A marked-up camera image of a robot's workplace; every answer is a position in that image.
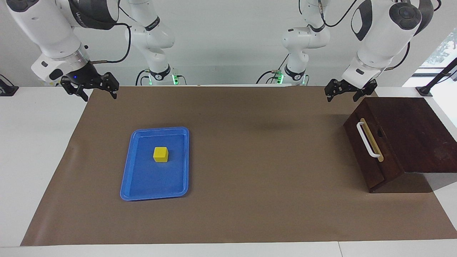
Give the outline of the dark wooden cabinet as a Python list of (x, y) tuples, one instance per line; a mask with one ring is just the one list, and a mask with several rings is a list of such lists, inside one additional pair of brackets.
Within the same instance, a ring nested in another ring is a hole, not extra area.
[(378, 121), (403, 169), (400, 193), (428, 193), (457, 182), (457, 141), (426, 100), (380, 99)]

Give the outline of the blue plastic tray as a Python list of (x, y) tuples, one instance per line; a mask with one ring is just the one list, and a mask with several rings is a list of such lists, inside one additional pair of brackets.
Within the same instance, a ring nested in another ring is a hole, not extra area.
[[(167, 147), (169, 159), (156, 163), (155, 147)], [(184, 196), (190, 184), (190, 132), (186, 127), (160, 127), (132, 133), (120, 197), (124, 201)]]

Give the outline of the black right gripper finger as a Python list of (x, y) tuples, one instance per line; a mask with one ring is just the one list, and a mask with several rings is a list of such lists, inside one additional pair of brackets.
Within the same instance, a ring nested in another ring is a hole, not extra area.
[(111, 72), (106, 72), (102, 76), (102, 90), (109, 92), (113, 99), (117, 98), (117, 91), (119, 90), (119, 82)]
[(81, 97), (85, 102), (88, 101), (89, 97), (81, 86), (74, 87), (70, 81), (61, 81), (61, 85), (68, 95), (76, 95)]

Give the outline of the black clamp mount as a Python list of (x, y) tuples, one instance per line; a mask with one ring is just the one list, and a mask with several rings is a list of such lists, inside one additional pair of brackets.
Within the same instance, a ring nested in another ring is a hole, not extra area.
[(18, 86), (15, 86), (8, 78), (0, 74), (0, 96), (13, 96), (18, 89)]

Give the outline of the yellow cube block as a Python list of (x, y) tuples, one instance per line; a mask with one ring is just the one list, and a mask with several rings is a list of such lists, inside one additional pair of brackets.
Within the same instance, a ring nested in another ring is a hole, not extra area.
[(169, 151), (167, 147), (155, 147), (153, 159), (156, 163), (166, 163), (169, 159)]

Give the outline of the brown table mat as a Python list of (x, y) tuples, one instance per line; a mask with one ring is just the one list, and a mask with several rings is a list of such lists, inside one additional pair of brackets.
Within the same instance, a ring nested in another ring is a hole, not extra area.
[[(21, 245), (457, 238), (432, 192), (368, 192), (343, 127), (356, 106), (320, 87), (93, 91)], [(122, 200), (131, 134), (175, 126), (188, 192)]]

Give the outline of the glass window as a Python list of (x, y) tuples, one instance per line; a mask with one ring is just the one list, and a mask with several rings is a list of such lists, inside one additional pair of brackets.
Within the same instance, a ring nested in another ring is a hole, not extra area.
[(418, 74), (436, 74), (457, 57), (457, 27), (416, 70)]

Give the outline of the white drawer handle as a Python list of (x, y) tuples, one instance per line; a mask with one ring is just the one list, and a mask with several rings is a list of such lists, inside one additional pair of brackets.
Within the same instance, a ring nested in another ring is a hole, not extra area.
[(371, 134), (367, 124), (361, 120), (356, 124), (356, 129), (361, 137), (362, 143), (367, 150), (367, 153), (370, 157), (376, 158), (379, 161), (382, 159), (381, 151), (377, 146), (376, 141), (374, 140), (373, 135)]

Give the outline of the wooden drawer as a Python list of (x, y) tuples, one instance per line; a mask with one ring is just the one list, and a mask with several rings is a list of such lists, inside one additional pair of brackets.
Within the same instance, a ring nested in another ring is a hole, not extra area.
[[(378, 121), (381, 114), (377, 107), (382, 106), (380, 98), (370, 97), (361, 101), (359, 106), (352, 112), (344, 123), (349, 142), (354, 151), (361, 173), (370, 193), (403, 193), (404, 190), (397, 184), (403, 174), (403, 169), (398, 163), (398, 158), (393, 153), (383, 128)], [(356, 129), (356, 124), (363, 120), (382, 154), (379, 161), (368, 155), (361, 137)]]

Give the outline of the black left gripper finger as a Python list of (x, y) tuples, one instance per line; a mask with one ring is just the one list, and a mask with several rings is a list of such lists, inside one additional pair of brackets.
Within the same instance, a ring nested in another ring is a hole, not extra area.
[(353, 101), (357, 102), (363, 96), (370, 96), (377, 88), (377, 85), (376, 79), (370, 80), (363, 88), (356, 90), (356, 93), (353, 96)]
[(327, 97), (327, 102), (331, 102), (336, 95), (341, 94), (341, 81), (337, 79), (331, 79), (325, 86), (324, 91), (325, 96)]

